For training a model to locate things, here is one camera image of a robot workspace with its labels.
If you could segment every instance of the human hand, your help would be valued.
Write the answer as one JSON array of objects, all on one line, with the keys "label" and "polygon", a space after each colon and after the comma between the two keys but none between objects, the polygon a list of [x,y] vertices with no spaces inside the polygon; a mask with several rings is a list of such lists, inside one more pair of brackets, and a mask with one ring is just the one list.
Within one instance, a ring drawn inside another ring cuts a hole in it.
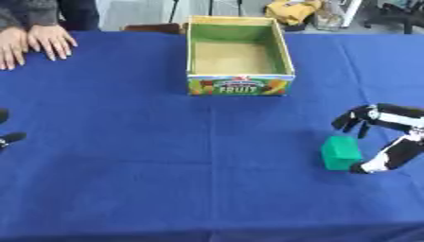
[{"label": "human hand", "polygon": [[78,46],[74,38],[72,38],[69,33],[59,25],[33,26],[28,32],[29,45],[37,52],[41,51],[42,45],[45,54],[52,61],[56,60],[54,50],[56,50],[58,55],[63,60],[72,54],[68,42],[70,42],[74,47]]},{"label": "human hand", "polygon": [[15,62],[25,64],[24,54],[28,52],[27,33],[11,26],[0,32],[0,70],[13,70]]}]

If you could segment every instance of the yellow bag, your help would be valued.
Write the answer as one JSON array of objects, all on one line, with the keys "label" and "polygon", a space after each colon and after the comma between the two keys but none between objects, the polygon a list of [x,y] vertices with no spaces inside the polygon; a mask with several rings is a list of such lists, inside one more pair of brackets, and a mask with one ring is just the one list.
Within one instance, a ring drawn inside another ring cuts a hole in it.
[{"label": "yellow bag", "polygon": [[288,0],[274,0],[267,6],[266,16],[275,18],[283,24],[297,26],[322,6],[321,0],[307,0],[294,2]]}]

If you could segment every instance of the white wall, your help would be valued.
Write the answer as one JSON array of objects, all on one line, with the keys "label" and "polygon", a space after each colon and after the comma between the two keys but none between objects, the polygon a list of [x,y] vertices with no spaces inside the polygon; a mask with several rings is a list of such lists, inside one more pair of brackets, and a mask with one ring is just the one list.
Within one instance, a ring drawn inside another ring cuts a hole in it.
[{"label": "white wall", "polygon": [[[261,9],[273,0],[243,0],[248,16],[260,16]],[[215,15],[237,15],[237,0],[215,0]],[[100,26],[119,30],[128,24],[158,24],[168,21],[173,0],[97,0]],[[209,0],[180,0],[174,22],[183,23],[189,15],[206,15]]]}]

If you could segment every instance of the green cube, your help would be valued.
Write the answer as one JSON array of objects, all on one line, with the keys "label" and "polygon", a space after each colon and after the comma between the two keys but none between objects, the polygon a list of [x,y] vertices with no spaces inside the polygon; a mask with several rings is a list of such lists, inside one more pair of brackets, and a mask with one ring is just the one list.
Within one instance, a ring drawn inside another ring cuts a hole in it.
[{"label": "green cube", "polygon": [[328,170],[348,170],[351,165],[362,160],[358,143],[349,136],[328,138],[321,152]]}]

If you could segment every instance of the person's fingers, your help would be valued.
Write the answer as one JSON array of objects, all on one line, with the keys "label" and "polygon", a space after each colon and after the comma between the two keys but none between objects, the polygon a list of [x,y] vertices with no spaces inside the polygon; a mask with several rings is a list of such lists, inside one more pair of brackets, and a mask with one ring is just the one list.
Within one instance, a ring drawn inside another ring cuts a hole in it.
[{"label": "person's fingers", "polygon": [[6,66],[9,70],[13,70],[15,68],[15,59],[13,58],[11,46],[3,47],[3,54],[5,57]]},{"label": "person's fingers", "polygon": [[53,48],[51,47],[51,42],[48,39],[41,39],[40,42],[42,43],[43,49],[48,58],[52,61],[55,61],[56,56],[55,52],[53,51]]},{"label": "person's fingers", "polygon": [[6,70],[5,58],[3,55],[3,50],[0,48],[0,70]]},{"label": "person's fingers", "polygon": [[18,61],[20,65],[25,64],[24,55],[22,54],[22,49],[19,44],[16,44],[12,47],[13,56]]},{"label": "person's fingers", "polygon": [[74,47],[78,46],[77,41],[74,38],[72,38],[72,36],[68,32],[65,31],[63,35],[64,35],[64,38],[72,44],[72,46]]},{"label": "person's fingers", "polygon": [[66,59],[66,52],[62,46],[61,41],[59,41],[59,38],[56,39],[50,39],[50,42],[52,43],[53,47],[56,50],[56,53],[58,53],[59,57],[61,57],[62,60]]},{"label": "person's fingers", "polygon": [[29,46],[31,46],[31,48],[34,49],[35,51],[40,52],[42,50],[39,42],[34,36],[28,35],[28,43],[29,43]]},{"label": "person's fingers", "polygon": [[66,39],[65,38],[59,38],[58,41],[61,43],[66,56],[72,55],[71,48],[69,47],[69,44],[66,41]]},{"label": "person's fingers", "polygon": [[23,52],[25,53],[28,52],[29,47],[28,47],[28,40],[26,37],[21,38],[21,48]]}]

